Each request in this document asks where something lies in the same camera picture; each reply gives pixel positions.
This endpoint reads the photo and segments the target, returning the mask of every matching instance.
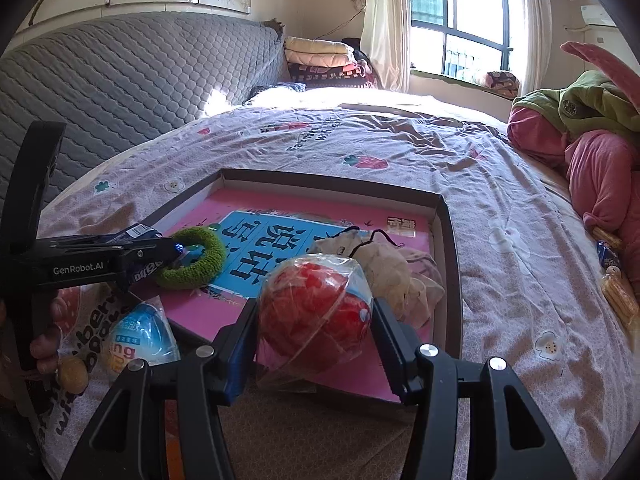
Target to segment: electrical wire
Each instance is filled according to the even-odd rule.
[[[323,34],[322,36],[318,36],[317,38],[314,38],[314,40],[319,40],[320,38],[324,38],[325,36],[328,36],[329,34],[333,34],[334,32],[336,32],[337,30],[340,30],[341,28],[349,25],[358,15],[362,14],[364,11],[363,10],[359,10],[358,12],[356,12],[350,19],[348,19],[346,22],[341,23],[340,25],[338,25],[337,27],[335,27],[334,29],[330,30],[329,32],[326,32],[325,34]]]

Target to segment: green fuzzy ring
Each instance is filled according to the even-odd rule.
[[[190,266],[178,269],[163,267],[154,273],[156,283],[162,288],[183,290],[206,285],[222,270],[226,260],[225,246],[208,227],[187,227],[175,232],[171,238],[184,246],[204,246],[202,256]]]

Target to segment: folded blanket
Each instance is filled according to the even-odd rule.
[[[347,54],[353,55],[353,47],[336,41],[307,40],[289,36],[284,40],[284,47],[295,52],[307,54]]]
[[[564,90],[536,90],[516,98],[514,107],[542,114],[574,142],[583,133],[609,130],[640,144],[640,114],[611,79],[597,70],[582,74]]]
[[[310,54],[308,52],[296,52],[295,50],[284,51],[287,61],[300,65],[313,65],[333,68],[355,63],[353,54]]]
[[[289,63],[289,73],[291,75],[299,73],[311,73],[311,74],[338,74],[340,72],[351,72],[356,70],[357,63],[349,63],[345,66],[314,66],[314,65],[300,65],[298,63]]]
[[[485,88],[490,88],[497,94],[513,99],[517,97],[520,90],[520,81],[511,72],[505,70],[494,70],[483,72],[479,70],[475,72],[471,78],[471,82]]]
[[[373,83],[365,77],[351,77],[348,79],[317,79],[305,81],[307,88],[347,87],[347,88],[375,88]]]
[[[289,74],[292,81],[304,83],[308,81],[364,77],[366,76],[366,69],[358,63],[349,63],[348,65],[334,68],[289,63]]]

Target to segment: blue packaged snack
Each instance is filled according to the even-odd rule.
[[[608,269],[609,267],[617,267],[622,270],[620,259],[609,244],[607,244],[604,240],[598,240],[597,246],[598,259],[600,260],[600,265],[603,269]]]
[[[162,238],[162,233],[153,229],[152,227],[146,226],[144,224],[133,224],[122,231],[105,235],[98,239],[101,243],[116,243],[116,242],[131,242],[133,240],[149,240],[151,238]],[[175,245],[175,257],[178,258],[182,253],[183,246],[180,244]],[[147,264],[132,264],[129,268],[127,268],[127,279],[129,280],[129,284],[133,285],[134,283],[139,282],[143,278],[152,275],[156,270],[158,270],[164,262],[150,262]]]
[[[105,340],[107,368],[113,378],[133,359],[142,358],[151,366],[180,359],[180,352],[160,306],[140,303],[122,318]]]

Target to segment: stacked blankets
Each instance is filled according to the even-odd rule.
[[[356,61],[353,47],[333,41],[285,40],[289,74],[295,83],[310,87],[347,86],[375,88],[375,77],[366,60]]]

